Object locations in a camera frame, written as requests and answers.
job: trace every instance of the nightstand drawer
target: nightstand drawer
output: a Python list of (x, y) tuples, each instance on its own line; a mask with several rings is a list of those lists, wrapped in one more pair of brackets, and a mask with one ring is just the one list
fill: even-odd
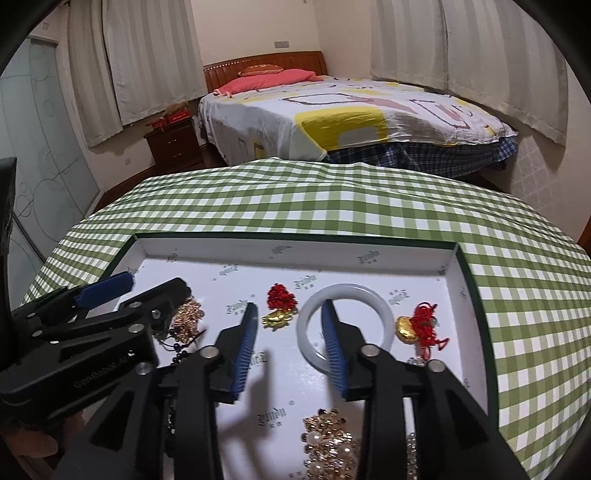
[(202, 163), (202, 154), (191, 119), (146, 135), (152, 156), (163, 173), (177, 171), (179, 164)]

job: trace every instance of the pearl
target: pearl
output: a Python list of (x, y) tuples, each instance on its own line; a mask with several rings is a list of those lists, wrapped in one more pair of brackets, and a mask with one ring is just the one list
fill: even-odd
[(317, 431), (312, 430), (310, 433), (308, 433), (306, 440), (310, 445), (318, 445), (322, 440), (322, 435)]
[(337, 456), (343, 460), (352, 459), (354, 456), (353, 447), (350, 443), (342, 443), (337, 448)]
[(322, 475), (324, 473), (324, 465), (322, 465), (322, 462), (312, 462), (308, 467), (308, 473), (310, 475)]

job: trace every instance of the wooden headboard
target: wooden headboard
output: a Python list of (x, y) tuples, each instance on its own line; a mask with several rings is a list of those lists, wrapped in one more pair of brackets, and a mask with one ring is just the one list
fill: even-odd
[(245, 67), (259, 65), (261, 63), (271, 63), (285, 69), (314, 70), (316, 75), (327, 75), (326, 63), (324, 62), (324, 56), (321, 51), (267, 53), (205, 65), (203, 72), (205, 73), (205, 81), (207, 82), (207, 91), (211, 93), (216, 88), (220, 88), (222, 85), (238, 78), (238, 72)]

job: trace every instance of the frosted glass door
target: frosted glass door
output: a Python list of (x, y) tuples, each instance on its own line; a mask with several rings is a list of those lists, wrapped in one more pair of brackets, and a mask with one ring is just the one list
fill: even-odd
[(44, 260), (99, 193), (70, 124), (51, 44), (25, 40), (0, 77), (3, 157), (17, 158), (14, 213)]
[(21, 302), (43, 262), (31, 244), (22, 234), (18, 225), (12, 227), (8, 255), (8, 297), (14, 310)]

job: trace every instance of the white bangle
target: white bangle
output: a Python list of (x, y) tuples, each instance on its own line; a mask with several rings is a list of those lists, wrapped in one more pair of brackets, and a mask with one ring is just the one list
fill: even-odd
[(308, 338), (308, 324), (312, 314), (320, 308), (325, 300), (359, 300), (372, 307), (384, 325), (384, 341), (381, 348), (387, 352), (394, 341), (394, 314), (386, 301), (369, 288), (352, 283), (342, 283), (323, 288), (312, 295), (300, 309), (295, 326), (297, 345), (304, 358), (314, 367), (324, 373), (330, 372), (328, 360), (320, 354), (310, 343)]

